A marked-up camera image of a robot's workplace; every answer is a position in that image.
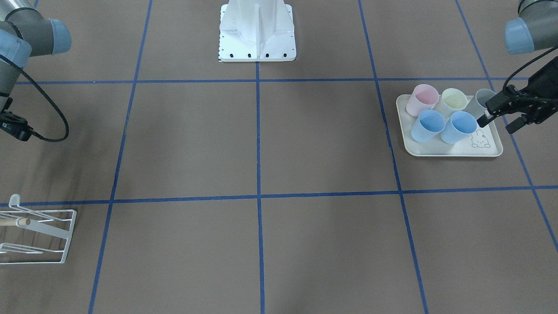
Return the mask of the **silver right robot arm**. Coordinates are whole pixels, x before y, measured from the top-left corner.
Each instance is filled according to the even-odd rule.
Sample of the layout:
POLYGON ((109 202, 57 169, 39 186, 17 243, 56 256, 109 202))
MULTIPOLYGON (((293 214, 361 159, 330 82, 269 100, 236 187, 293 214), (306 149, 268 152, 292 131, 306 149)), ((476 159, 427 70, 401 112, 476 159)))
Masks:
POLYGON ((10 106, 10 94, 20 76, 36 82, 24 72, 34 56, 68 52, 71 34, 64 22, 45 18, 30 0, 3 0, 0 4, 1 110, 10 106))

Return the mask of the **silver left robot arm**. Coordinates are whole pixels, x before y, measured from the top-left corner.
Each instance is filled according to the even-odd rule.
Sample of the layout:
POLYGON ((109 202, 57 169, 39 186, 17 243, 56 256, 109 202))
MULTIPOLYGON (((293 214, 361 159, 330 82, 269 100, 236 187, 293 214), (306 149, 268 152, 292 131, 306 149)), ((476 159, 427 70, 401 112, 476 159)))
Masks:
POLYGON ((558 109, 558 58, 532 74, 527 86, 516 89, 510 80, 529 65, 557 50, 558 4, 555 0, 520 0, 518 18, 506 23, 504 41, 509 54, 517 55, 545 50, 541 55, 515 70, 504 82, 500 92, 486 101, 490 114, 477 119, 479 127, 485 127, 500 116, 521 113, 506 125, 513 134, 525 125, 541 124, 558 109))

